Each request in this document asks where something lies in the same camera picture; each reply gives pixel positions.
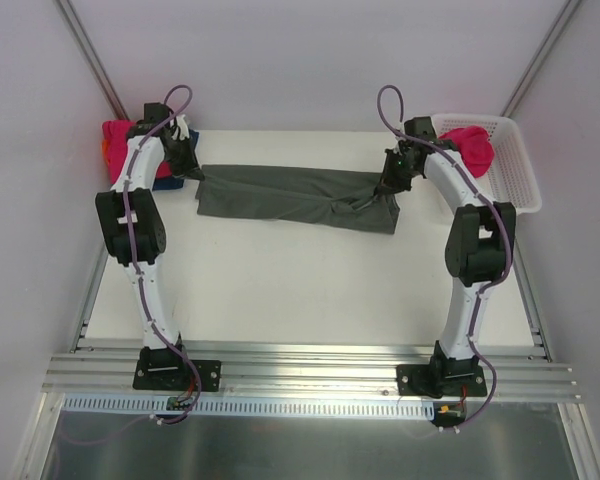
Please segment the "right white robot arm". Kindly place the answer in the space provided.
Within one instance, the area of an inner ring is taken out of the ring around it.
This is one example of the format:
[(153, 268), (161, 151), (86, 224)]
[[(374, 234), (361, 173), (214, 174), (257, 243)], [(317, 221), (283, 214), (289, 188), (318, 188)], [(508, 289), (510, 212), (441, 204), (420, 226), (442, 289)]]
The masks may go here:
[(395, 134), (397, 144), (386, 152), (376, 196), (408, 191), (421, 176), (436, 187), (453, 213), (444, 251), (453, 279), (446, 324), (428, 363), (399, 367), (399, 384), (414, 395), (436, 399), (484, 397), (486, 362), (477, 343), (491, 292), (512, 267), (516, 209), (478, 186), (458, 147), (438, 137), (431, 118), (414, 117)]

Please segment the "dark grey t-shirt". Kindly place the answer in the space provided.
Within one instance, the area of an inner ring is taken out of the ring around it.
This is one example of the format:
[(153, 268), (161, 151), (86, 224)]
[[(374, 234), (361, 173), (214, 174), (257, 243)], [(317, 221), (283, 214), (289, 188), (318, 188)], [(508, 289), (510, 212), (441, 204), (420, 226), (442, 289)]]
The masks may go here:
[(373, 172), (206, 165), (196, 192), (197, 213), (249, 220), (284, 220), (392, 235), (400, 207), (379, 196)]

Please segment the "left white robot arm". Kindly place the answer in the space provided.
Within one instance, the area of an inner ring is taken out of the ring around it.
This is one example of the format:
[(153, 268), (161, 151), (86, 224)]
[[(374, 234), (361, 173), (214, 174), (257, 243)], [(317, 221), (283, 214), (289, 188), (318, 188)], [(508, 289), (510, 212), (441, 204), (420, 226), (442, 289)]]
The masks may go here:
[(153, 185), (162, 163), (176, 178), (204, 180), (195, 143), (181, 110), (145, 104), (144, 117), (127, 134), (128, 153), (118, 179), (95, 197), (105, 247), (131, 282), (141, 316), (138, 376), (156, 375), (168, 388), (188, 381), (190, 365), (162, 282), (167, 235)]

